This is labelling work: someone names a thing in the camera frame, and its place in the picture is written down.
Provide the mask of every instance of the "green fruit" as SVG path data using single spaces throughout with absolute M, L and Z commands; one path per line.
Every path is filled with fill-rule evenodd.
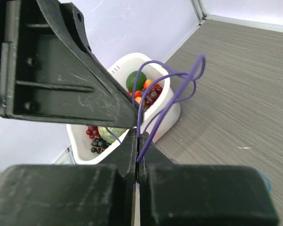
M 135 82 L 136 77 L 137 77 L 137 71 L 132 72 L 128 76 L 127 82 L 126 82 L 126 86 L 127 86 L 128 91 L 132 91 L 133 90 L 134 82 Z M 136 90 L 142 90 L 143 83 L 146 81 L 146 79 L 147 79 L 146 75 L 143 72 L 141 72 L 139 74 L 139 77 L 138 77 L 138 80 L 137 80 Z
M 124 128 L 112 128 L 112 127 L 108 127 L 108 129 L 115 135 L 117 136 L 117 138 L 119 138 L 127 129 Z M 98 132 L 100 134 L 100 136 L 102 137 L 103 140 L 105 140 L 106 142 L 112 144 L 116 139 L 115 137 L 109 133 L 105 127 L 103 126 L 99 126 L 98 127 Z

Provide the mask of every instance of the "blue string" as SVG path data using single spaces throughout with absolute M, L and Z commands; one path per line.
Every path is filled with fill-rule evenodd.
M 267 184 L 268 184 L 268 192 L 270 193 L 270 192 L 271 192 L 271 182 L 270 182 L 270 180 L 269 180 L 264 174 L 262 174 L 261 172 L 259 172 L 258 170 L 257 170 L 257 172 L 267 181 Z

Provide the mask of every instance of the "white wall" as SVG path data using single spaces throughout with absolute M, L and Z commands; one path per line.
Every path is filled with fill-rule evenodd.
M 84 14 L 92 51 L 106 68 L 132 52 L 166 61 L 198 25 L 190 0 L 72 2 Z M 52 163 L 68 146 L 65 125 L 0 118 L 0 173 L 14 164 Z
M 202 0 L 208 15 L 283 25 L 283 0 Z

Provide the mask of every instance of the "white basket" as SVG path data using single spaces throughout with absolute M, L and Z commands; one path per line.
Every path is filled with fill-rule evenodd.
M 109 73 L 125 88 L 126 88 L 126 79 L 127 76 L 133 71 L 137 71 L 141 65 L 151 60 L 147 56 L 141 53 L 131 53 L 121 59 L 119 59 L 114 65 L 108 70 Z M 168 72 L 158 64 L 148 64 L 146 65 L 142 72 L 146 74 L 146 77 L 151 80 L 156 80 L 164 75 L 167 75 Z M 174 96 L 173 91 L 170 88 L 170 79 L 167 78 L 159 82 L 160 86 L 163 87 L 163 90 L 159 98 L 155 103 L 145 112 L 144 122 L 141 125 L 141 132 L 144 131 L 146 125 L 149 121 L 160 111 L 169 100 Z M 164 117 L 160 127 L 158 128 L 156 135 L 153 138 L 155 143 L 159 140 L 178 120 L 181 113 L 180 104 L 174 104 L 169 112 Z M 147 132 L 151 133 L 153 126 L 157 118 L 151 123 L 148 127 Z M 116 147 L 120 145 L 118 141 L 115 141 L 111 144 L 103 153 L 97 154 L 92 153 L 91 150 L 91 139 L 86 134 L 87 126 L 85 125 L 70 125 L 67 124 L 67 131 L 70 138 L 74 160 L 77 164 L 98 164 L 106 156 L 108 156 Z M 123 141 L 127 135 L 128 130 L 120 136 L 120 140 Z

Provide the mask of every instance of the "white backdrop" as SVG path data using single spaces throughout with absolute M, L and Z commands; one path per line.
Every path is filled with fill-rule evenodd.
M 283 25 L 283 0 L 202 0 L 208 15 Z
M 166 61 L 198 25 L 190 0 L 72 2 L 84 14 L 92 51 L 106 68 L 132 52 Z M 69 144 L 65 125 L 0 118 L 0 173 L 14 164 L 53 163 Z

